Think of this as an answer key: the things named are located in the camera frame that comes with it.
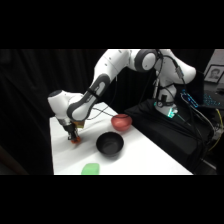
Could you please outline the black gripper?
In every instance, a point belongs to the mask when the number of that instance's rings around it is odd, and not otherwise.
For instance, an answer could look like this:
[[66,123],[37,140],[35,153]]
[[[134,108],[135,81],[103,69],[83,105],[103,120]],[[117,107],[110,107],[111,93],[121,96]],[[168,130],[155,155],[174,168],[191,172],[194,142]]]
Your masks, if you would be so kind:
[[71,142],[74,142],[74,138],[76,142],[80,142],[81,138],[78,135],[77,126],[74,123],[71,123],[70,125],[65,127],[65,130],[70,134],[68,136],[68,140]]

